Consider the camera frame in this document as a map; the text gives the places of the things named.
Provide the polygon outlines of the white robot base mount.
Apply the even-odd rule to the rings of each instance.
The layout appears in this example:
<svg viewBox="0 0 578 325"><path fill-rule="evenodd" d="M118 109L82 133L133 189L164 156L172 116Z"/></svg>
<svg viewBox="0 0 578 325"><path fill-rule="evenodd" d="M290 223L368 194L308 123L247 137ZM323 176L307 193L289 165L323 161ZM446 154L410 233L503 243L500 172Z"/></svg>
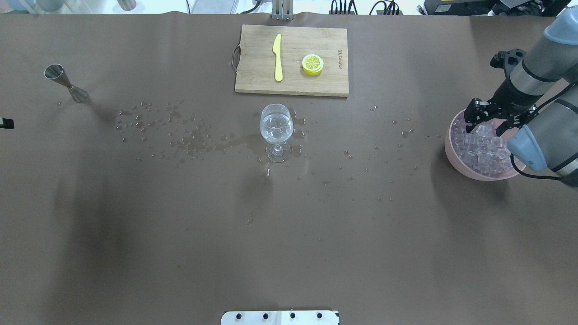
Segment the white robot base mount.
<svg viewBox="0 0 578 325"><path fill-rule="evenodd" d="M338 311L331 310L279 310L279 311L228 311L223 314L221 325L340 325Z"/></svg>

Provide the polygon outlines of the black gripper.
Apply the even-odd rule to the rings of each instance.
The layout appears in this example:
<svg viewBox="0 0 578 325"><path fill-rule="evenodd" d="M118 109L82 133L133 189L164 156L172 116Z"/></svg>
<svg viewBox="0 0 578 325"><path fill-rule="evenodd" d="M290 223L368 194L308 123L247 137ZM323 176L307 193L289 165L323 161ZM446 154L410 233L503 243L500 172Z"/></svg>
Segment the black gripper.
<svg viewBox="0 0 578 325"><path fill-rule="evenodd" d="M529 109L538 99L538 95L526 94L506 79L491 99L483 101L474 98L470 101L464 111L465 131L470 134L481 123L502 119L504 122L495 128L495 135L501 137L511 128L522 127L522 123L528 119Z"/></svg>

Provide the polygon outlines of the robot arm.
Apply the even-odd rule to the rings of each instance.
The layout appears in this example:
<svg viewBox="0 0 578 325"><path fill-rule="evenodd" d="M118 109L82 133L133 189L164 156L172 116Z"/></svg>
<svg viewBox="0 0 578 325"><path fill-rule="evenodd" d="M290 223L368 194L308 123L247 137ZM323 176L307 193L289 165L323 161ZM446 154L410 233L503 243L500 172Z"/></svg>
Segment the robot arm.
<svg viewBox="0 0 578 325"><path fill-rule="evenodd" d="M535 172L549 169L551 180L577 189L578 179L578 9L565 9L529 51L500 51L490 66L504 81L487 100L474 98L464 111L465 129L501 119L497 136L509 129L510 159Z"/></svg>

